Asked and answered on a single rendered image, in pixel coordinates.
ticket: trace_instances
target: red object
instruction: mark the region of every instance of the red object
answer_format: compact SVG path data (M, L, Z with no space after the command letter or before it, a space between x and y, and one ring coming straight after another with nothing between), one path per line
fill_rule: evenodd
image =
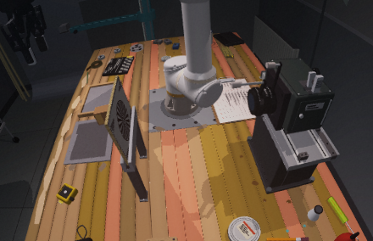
M339 236L337 236L337 239L335 241L351 241L356 240L356 236L359 235L359 232L356 232L355 234L352 233L342 233Z

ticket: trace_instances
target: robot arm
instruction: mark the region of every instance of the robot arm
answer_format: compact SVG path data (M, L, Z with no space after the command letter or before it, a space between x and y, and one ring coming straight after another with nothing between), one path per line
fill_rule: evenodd
M29 37L31 33L41 52L47 51L44 30L47 28L41 6L33 7L34 0L0 0L0 11L8 16L1 27L8 44L15 52L22 52L28 65L36 64Z

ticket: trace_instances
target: clapperboard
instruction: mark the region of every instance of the clapperboard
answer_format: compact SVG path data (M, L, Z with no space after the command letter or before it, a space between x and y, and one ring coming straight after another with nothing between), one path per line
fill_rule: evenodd
M108 66L106 66L105 71L103 72L103 76L117 76L127 74L134 59L133 56L128 57L111 59L108 62Z

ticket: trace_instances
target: gray floor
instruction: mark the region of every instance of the gray floor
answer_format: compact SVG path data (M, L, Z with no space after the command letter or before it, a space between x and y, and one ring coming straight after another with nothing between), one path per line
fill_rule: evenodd
M4 117L19 138L0 136L0 240L24 241L38 189L73 93L25 102L17 97Z

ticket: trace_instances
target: small bottle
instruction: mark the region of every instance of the small bottle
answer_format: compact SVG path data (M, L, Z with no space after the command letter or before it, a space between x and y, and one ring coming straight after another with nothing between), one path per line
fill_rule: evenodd
M320 205L316 205L312 210L308 212L308 218L311 221L317 221L322 212L323 212L323 207Z

